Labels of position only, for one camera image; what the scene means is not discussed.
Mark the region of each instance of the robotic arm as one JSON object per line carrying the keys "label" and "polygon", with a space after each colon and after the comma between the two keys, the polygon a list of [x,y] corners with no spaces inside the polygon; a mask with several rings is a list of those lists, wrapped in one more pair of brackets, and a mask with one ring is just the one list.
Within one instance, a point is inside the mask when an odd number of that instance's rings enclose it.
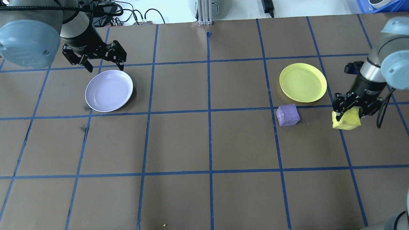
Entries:
{"label": "robotic arm", "polygon": [[102,41],[88,16],[81,11],[31,10],[32,7],[74,7],[77,0],[10,0],[0,10],[0,55],[10,62],[33,68],[44,68],[54,61],[60,46],[72,64],[92,72],[88,59],[104,59],[124,70],[126,52],[118,41]]}
{"label": "robotic arm", "polygon": [[357,76],[346,94],[335,94],[337,121],[354,106],[360,108],[360,117],[376,114],[384,103],[379,95],[387,84],[409,89],[409,18],[390,19],[366,61],[349,63],[344,72]]}

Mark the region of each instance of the foam block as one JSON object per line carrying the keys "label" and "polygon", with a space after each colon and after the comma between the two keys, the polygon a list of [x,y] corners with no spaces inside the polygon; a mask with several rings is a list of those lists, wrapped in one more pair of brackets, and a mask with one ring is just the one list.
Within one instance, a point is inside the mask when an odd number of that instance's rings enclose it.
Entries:
{"label": "foam block", "polygon": [[279,106],[276,115],[280,126],[295,125],[300,121],[300,115],[298,115],[295,104]]}
{"label": "foam block", "polygon": [[332,117],[334,129],[351,130],[361,126],[358,107],[353,107],[350,110],[346,111],[340,121],[337,121],[336,116],[337,113],[333,111]]}

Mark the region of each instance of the blue tape line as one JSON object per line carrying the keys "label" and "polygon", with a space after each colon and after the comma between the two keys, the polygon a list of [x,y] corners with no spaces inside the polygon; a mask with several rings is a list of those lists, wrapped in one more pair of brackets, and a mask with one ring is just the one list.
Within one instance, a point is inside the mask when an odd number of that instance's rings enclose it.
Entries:
{"label": "blue tape line", "polygon": [[169,172],[146,172],[145,176],[162,176],[162,175],[191,175],[191,174],[209,174],[210,171],[169,171]]}
{"label": "blue tape line", "polygon": [[314,42],[315,50],[317,51],[318,60],[319,60],[320,66],[321,66],[322,74],[324,75],[325,80],[327,82],[327,90],[328,90],[328,94],[330,95],[330,99],[331,99],[331,103],[332,103],[334,100],[333,100],[333,96],[332,96],[332,93],[331,93],[330,84],[328,82],[327,75],[325,73],[324,65],[322,64],[321,55],[320,55],[319,50],[318,50],[317,41],[315,40],[314,32],[312,31],[312,26],[311,26],[309,17],[307,16],[306,19],[307,19],[308,27],[310,28],[312,41]]}
{"label": "blue tape line", "polygon": [[85,69],[83,66],[79,67],[61,67],[61,68],[51,68],[51,70],[78,70],[78,69]]}
{"label": "blue tape line", "polygon": [[[409,165],[361,165],[352,166],[353,169],[399,169],[409,168]],[[349,166],[340,167],[311,167],[311,168],[283,168],[283,171],[328,171],[328,170],[350,170]],[[224,173],[257,173],[257,172],[280,172],[280,169],[222,169],[212,170],[213,174]],[[163,176],[163,175],[191,175],[191,174],[209,174],[210,170],[199,171],[166,171],[166,172],[145,172],[145,176]],[[38,178],[75,178],[77,175],[29,175],[15,176],[15,179],[38,179]],[[79,174],[79,178],[90,177],[123,177],[123,176],[142,176],[142,173],[114,173],[114,174]],[[0,176],[0,179],[12,179],[13,176]]]}
{"label": "blue tape line", "polygon": [[246,111],[246,110],[269,110],[271,107],[253,107],[253,108],[214,108],[212,112],[226,112],[226,111]]}
{"label": "blue tape line", "polygon": [[297,108],[332,108],[332,105],[297,106]]}
{"label": "blue tape line", "polygon": [[208,110],[207,109],[199,109],[199,110],[160,111],[160,112],[151,112],[151,114],[205,113],[205,112],[208,112]]}
{"label": "blue tape line", "polygon": [[368,54],[328,54],[321,57],[350,57],[350,56],[368,56]]}
{"label": "blue tape line", "polygon": [[260,24],[258,22],[258,19],[256,19],[256,24],[257,24],[258,36],[260,38],[261,52],[263,54],[264,73],[265,73],[265,80],[266,80],[267,91],[268,91],[268,99],[270,101],[270,107],[271,107],[271,118],[273,120],[273,129],[274,129],[274,137],[275,137],[275,141],[276,141],[277,158],[278,158],[279,167],[280,167],[281,186],[282,186],[282,189],[283,189],[285,214],[287,215],[288,229],[291,230],[290,211],[289,211],[288,201],[287,201],[287,191],[286,191],[286,188],[285,188],[284,171],[283,171],[283,164],[282,164],[282,161],[281,161],[281,153],[280,153],[280,146],[279,146],[279,138],[278,138],[278,135],[277,135],[276,120],[275,120],[275,116],[274,116],[274,109],[273,109],[274,106],[273,106],[273,101],[272,101],[272,98],[271,98],[270,81],[269,81],[269,78],[268,78],[268,71],[267,71],[267,63],[266,63],[265,52],[264,52],[263,37],[261,35]]}
{"label": "blue tape line", "polygon": [[280,169],[226,169],[226,170],[213,170],[214,174],[223,173],[256,173],[256,172],[280,172]]}
{"label": "blue tape line", "polygon": [[193,63],[207,63],[207,61],[159,62],[159,63],[155,63],[155,65],[178,65],[178,64],[193,64]]}
{"label": "blue tape line", "polygon": [[143,66],[143,65],[152,65],[152,63],[125,64],[124,66]]}
{"label": "blue tape line", "polygon": [[69,119],[69,118],[84,118],[89,115],[76,115],[76,116],[40,116],[34,117],[34,119]]}
{"label": "blue tape line", "polygon": [[0,121],[7,120],[30,120],[32,117],[0,117]]}
{"label": "blue tape line", "polygon": [[122,177],[122,176],[142,176],[142,173],[82,174],[82,175],[79,175],[79,178]]}
{"label": "blue tape line", "polygon": [[297,58],[316,58],[317,55],[308,55],[308,56],[286,56],[286,57],[269,57],[265,58],[266,60],[275,60],[275,59],[297,59]]}
{"label": "blue tape line", "polygon": [[350,157],[349,157],[348,148],[346,147],[346,142],[345,142],[345,138],[344,138],[344,133],[342,132],[341,129],[339,130],[339,134],[341,135],[342,144],[343,144],[344,150],[345,150],[346,160],[348,161],[348,166],[349,166],[349,168],[350,168],[351,177],[352,177],[352,182],[353,182],[354,187],[355,187],[355,193],[356,193],[356,195],[357,195],[358,204],[359,204],[359,208],[360,208],[360,210],[361,210],[362,219],[363,219],[363,221],[364,221],[365,227],[368,227],[368,221],[366,220],[365,210],[364,210],[364,206],[363,206],[363,204],[362,204],[361,195],[360,195],[360,193],[359,193],[358,184],[357,184],[357,181],[356,181],[356,179],[355,179],[355,174],[354,174],[354,170],[353,170],[353,167],[352,167],[351,159],[350,159]]}
{"label": "blue tape line", "polygon": [[228,62],[228,61],[261,61],[262,58],[243,58],[243,59],[225,59],[225,60],[210,60],[209,62]]}
{"label": "blue tape line", "polygon": [[3,58],[3,61],[1,62],[0,71],[1,71],[1,69],[3,68],[4,62],[6,62],[6,59],[5,59],[5,58]]}
{"label": "blue tape line", "polygon": [[1,222],[2,218],[3,218],[4,210],[5,210],[5,208],[6,208],[7,201],[9,200],[11,188],[13,187],[14,180],[15,180],[15,176],[16,176],[17,171],[18,171],[18,168],[19,168],[19,166],[20,166],[21,159],[22,159],[22,156],[23,156],[23,153],[24,153],[24,149],[25,149],[25,146],[26,146],[26,144],[27,144],[27,140],[28,140],[28,137],[29,137],[31,128],[32,128],[32,126],[33,126],[34,117],[36,116],[38,106],[40,105],[40,100],[41,100],[41,97],[42,97],[43,92],[44,92],[44,88],[45,88],[45,84],[46,84],[47,79],[48,79],[48,75],[49,75],[49,73],[50,73],[50,68],[51,68],[51,65],[48,67],[48,71],[47,71],[47,73],[46,73],[46,75],[45,75],[45,77],[44,77],[43,85],[41,86],[40,94],[38,95],[36,107],[34,108],[33,116],[32,116],[32,118],[31,118],[30,125],[28,126],[27,134],[26,134],[26,136],[25,136],[25,138],[24,138],[23,145],[22,145],[22,147],[21,147],[21,151],[20,151],[20,154],[19,154],[19,156],[18,156],[17,165],[16,165],[16,167],[14,168],[14,174],[13,174],[13,177],[12,177],[12,179],[11,179],[11,182],[10,182],[10,185],[9,185],[9,189],[7,190],[6,198],[4,199],[3,207],[2,207],[1,212],[0,212],[0,222]]}
{"label": "blue tape line", "polygon": [[353,169],[397,169],[409,168],[409,165],[368,165],[368,166],[352,166]]}
{"label": "blue tape line", "polygon": [[15,179],[75,178],[76,175],[27,175],[15,176]]}
{"label": "blue tape line", "polygon": [[[107,41],[108,41],[109,31],[110,31],[110,27],[108,27],[108,30],[106,32],[105,43],[107,43]],[[103,59],[101,59],[101,61],[99,62],[98,74],[101,73],[102,62],[103,62]],[[76,172],[76,176],[75,176],[74,188],[72,189],[71,202],[70,202],[70,207],[68,209],[68,216],[67,216],[67,222],[65,223],[65,230],[68,230],[68,227],[70,225],[71,213],[72,213],[72,208],[74,206],[76,188],[77,188],[77,185],[78,185],[79,173],[81,171],[82,159],[84,157],[85,144],[87,142],[88,131],[89,131],[90,125],[91,125],[91,119],[92,119],[92,109],[90,109],[90,113],[88,114],[87,128],[85,129],[85,133],[84,133],[84,140],[83,140],[83,143],[82,143],[81,154],[80,154],[79,161],[78,161],[78,167],[77,167],[77,172]]]}
{"label": "blue tape line", "polygon": [[[409,102],[398,102],[398,104],[409,104]],[[297,106],[297,108],[331,108],[332,105],[311,105],[311,106]],[[245,110],[269,110],[271,107],[250,107],[250,108],[214,108],[211,112],[227,112],[227,111],[245,111]],[[207,113],[208,109],[198,110],[176,110],[176,111],[158,111],[151,112],[151,114],[171,114],[171,113]],[[109,116],[133,116],[133,115],[147,115],[148,112],[139,113],[102,113],[92,114],[92,117],[109,117]],[[89,115],[72,115],[72,116],[35,116],[34,119],[71,119],[71,118],[84,118]],[[29,120],[33,117],[0,117],[0,120]]]}
{"label": "blue tape line", "polygon": [[214,210],[213,210],[213,160],[212,160],[212,138],[211,138],[211,84],[210,84],[210,35],[206,33],[207,43],[207,106],[209,121],[209,190],[210,190],[210,229],[214,230]]}
{"label": "blue tape line", "polygon": [[132,115],[147,115],[148,112],[141,113],[102,113],[102,114],[93,114],[92,117],[110,117],[110,116],[132,116]]}
{"label": "blue tape line", "polygon": [[149,92],[149,108],[148,108],[148,119],[146,121],[146,134],[145,134],[145,148],[144,148],[144,160],[142,163],[142,177],[141,177],[141,187],[139,192],[139,204],[138,204],[138,217],[136,229],[139,230],[141,226],[141,216],[142,216],[142,199],[144,194],[144,183],[145,183],[145,171],[146,171],[146,157],[148,153],[148,138],[149,138],[149,126],[151,122],[151,111],[152,111],[152,94],[153,94],[153,82],[155,76],[155,60],[156,60],[156,47],[157,47],[157,34],[159,25],[156,25],[155,32],[155,43],[153,47],[153,59],[152,59],[152,75],[151,75],[151,89]]}
{"label": "blue tape line", "polygon": [[371,44],[371,41],[369,40],[368,34],[366,33],[364,24],[362,23],[361,16],[359,16],[359,14],[357,14],[357,17],[358,17],[359,23],[361,24],[362,31],[365,34],[366,40],[368,41],[368,45],[372,49],[372,44]]}
{"label": "blue tape line", "polygon": [[398,114],[399,114],[400,119],[402,120],[403,126],[405,127],[406,134],[407,134],[408,137],[409,137],[408,125],[406,124],[405,118],[403,117],[402,112],[400,111],[399,103],[396,102],[396,98],[395,98],[395,96],[394,96],[393,94],[392,94],[392,100],[393,100],[393,103],[394,103],[395,106],[396,106],[396,109],[398,110]]}
{"label": "blue tape line", "polygon": [[[322,73],[324,74],[325,79],[326,79],[326,81],[327,81],[327,89],[328,89],[328,93],[329,93],[329,95],[330,95],[330,99],[331,99],[331,103],[332,103],[332,102],[333,102],[333,97],[332,97],[332,93],[331,93],[331,88],[330,88],[330,85],[329,85],[327,76],[326,76],[326,74],[325,74],[325,69],[324,69],[324,66],[323,66],[323,64],[322,64],[321,55],[320,55],[320,53],[319,53],[318,45],[317,45],[317,42],[316,42],[316,40],[315,40],[315,36],[314,36],[314,32],[313,32],[313,30],[312,30],[312,26],[311,26],[311,23],[310,23],[310,19],[309,19],[308,16],[306,17],[306,19],[307,19],[308,27],[310,28],[312,40],[314,41],[315,49],[317,50],[318,59],[319,59],[319,64],[321,65]],[[352,177],[352,181],[353,181],[353,184],[354,184],[354,187],[355,187],[355,192],[356,192],[356,195],[357,195],[358,203],[359,203],[359,206],[360,206],[360,209],[361,209],[362,219],[363,219],[363,221],[364,221],[365,226],[367,227],[367,226],[368,226],[368,222],[367,222],[367,220],[366,220],[366,215],[365,215],[364,207],[363,207],[363,205],[362,205],[361,196],[360,196],[360,193],[359,193],[359,190],[358,190],[358,185],[357,185],[357,182],[356,182],[356,179],[355,179],[354,170],[353,170],[353,168],[352,168],[351,160],[350,160],[350,158],[349,158],[349,153],[348,153],[348,149],[347,149],[347,147],[346,147],[346,142],[345,142],[345,139],[344,139],[344,134],[342,133],[342,130],[339,130],[339,133],[340,133],[340,136],[341,136],[342,144],[343,144],[343,146],[344,146],[344,151],[345,151],[345,155],[346,155],[346,158],[347,158],[347,161],[348,161],[348,166],[349,166],[349,168],[350,168],[351,177]]]}
{"label": "blue tape line", "polygon": [[1,73],[48,71],[49,69],[29,69],[29,70],[2,70]]}

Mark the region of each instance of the white floor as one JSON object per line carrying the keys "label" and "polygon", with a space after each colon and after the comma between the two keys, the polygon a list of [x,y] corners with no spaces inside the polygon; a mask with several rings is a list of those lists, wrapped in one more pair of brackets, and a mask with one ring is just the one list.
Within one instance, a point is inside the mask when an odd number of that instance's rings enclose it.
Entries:
{"label": "white floor", "polygon": [[[159,10],[166,23],[185,23],[195,21],[191,10],[196,0],[122,0],[131,3],[135,9],[145,13],[149,8]],[[218,20],[269,18],[269,14],[263,12],[261,0],[214,0],[224,2],[227,15]],[[361,13],[357,0],[273,0],[276,18],[317,15],[339,15]],[[120,3],[124,9],[130,9],[130,5]],[[130,12],[120,16],[125,20]],[[163,23],[159,14],[149,11],[147,20],[153,23]],[[131,19],[125,25],[132,25],[135,20]]]}

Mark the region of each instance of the yellow foam block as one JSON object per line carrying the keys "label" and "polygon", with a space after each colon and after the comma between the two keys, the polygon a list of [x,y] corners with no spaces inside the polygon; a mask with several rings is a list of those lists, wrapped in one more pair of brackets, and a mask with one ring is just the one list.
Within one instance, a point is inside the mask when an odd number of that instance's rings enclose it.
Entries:
{"label": "yellow foam block", "polygon": [[361,120],[359,119],[359,108],[353,107],[350,110],[346,111],[342,116],[340,121],[337,121],[336,112],[332,112],[333,116],[333,128],[334,129],[345,129],[351,130],[355,129],[356,127],[361,126]]}

